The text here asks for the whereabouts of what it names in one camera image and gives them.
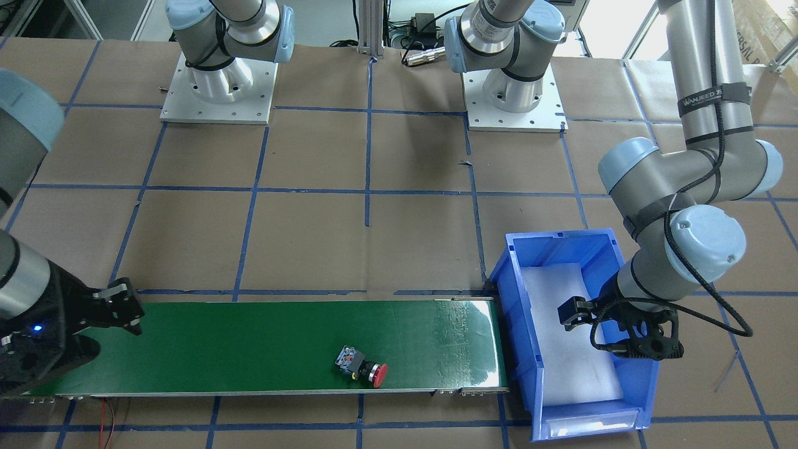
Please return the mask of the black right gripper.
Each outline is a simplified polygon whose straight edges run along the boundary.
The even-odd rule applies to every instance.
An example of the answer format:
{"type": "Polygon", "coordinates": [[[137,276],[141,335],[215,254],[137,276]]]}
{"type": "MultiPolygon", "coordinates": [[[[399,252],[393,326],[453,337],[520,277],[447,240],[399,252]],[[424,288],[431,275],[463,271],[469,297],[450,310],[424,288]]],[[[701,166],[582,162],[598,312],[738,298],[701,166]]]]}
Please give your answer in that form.
{"type": "Polygon", "coordinates": [[[120,327],[142,335],[145,315],[129,278],[91,288],[62,267],[49,264],[49,281],[32,309],[2,319],[2,396],[45,385],[100,354],[89,327],[120,327]]]}

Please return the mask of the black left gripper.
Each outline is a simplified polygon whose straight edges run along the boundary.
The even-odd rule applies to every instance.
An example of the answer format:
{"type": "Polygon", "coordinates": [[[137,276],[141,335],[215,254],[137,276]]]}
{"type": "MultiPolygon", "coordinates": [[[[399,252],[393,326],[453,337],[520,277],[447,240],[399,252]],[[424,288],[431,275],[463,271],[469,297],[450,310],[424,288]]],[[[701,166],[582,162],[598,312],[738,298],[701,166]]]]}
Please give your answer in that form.
{"type": "Polygon", "coordinates": [[[624,298],[604,296],[586,299],[571,296],[557,307],[559,322],[566,330],[591,324],[590,343],[621,358],[667,360],[679,359],[684,347],[678,338],[678,314],[673,309],[648,312],[638,309],[624,298]],[[616,343],[595,341],[598,324],[612,319],[628,338],[616,343]]]}

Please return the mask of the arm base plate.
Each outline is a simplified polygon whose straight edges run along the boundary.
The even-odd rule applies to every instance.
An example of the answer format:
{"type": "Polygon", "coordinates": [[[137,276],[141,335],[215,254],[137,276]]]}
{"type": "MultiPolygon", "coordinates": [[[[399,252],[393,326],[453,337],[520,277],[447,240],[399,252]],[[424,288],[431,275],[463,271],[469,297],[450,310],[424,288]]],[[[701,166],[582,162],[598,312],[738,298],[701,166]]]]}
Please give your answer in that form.
{"type": "Polygon", "coordinates": [[[160,114],[163,122],[267,125],[277,63],[236,59],[217,71],[189,68],[180,55],[160,114]]]}
{"type": "Polygon", "coordinates": [[[559,133],[569,128],[551,65],[533,82],[511,79],[502,69],[461,77],[470,130],[559,133]]]}

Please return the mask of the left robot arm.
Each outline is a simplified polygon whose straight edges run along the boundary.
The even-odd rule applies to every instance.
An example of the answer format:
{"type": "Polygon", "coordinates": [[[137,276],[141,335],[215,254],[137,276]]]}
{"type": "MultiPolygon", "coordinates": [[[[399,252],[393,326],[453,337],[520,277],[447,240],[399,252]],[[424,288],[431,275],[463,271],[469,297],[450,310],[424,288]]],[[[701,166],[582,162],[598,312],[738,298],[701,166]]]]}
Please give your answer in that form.
{"type": "Polygon", "coordinates": [[[589,324],[590,343],[621,358],[676,359],[680,299],[703,288],[738,322],[685,313],[738,336],[752,327],[714,288],[746,252],[741,225],[718,201],[737,201],[770,190],[783,159],[754,136],[751,88],[735,48],[729,1],[659,1],[666,16],[676,108],[686,148],[664,153],[647,138],[611,148],[599,162],[610,194],[638,252],[602,285],[593,299],[573,297],[559,306],[567,331],[589,324]]]}

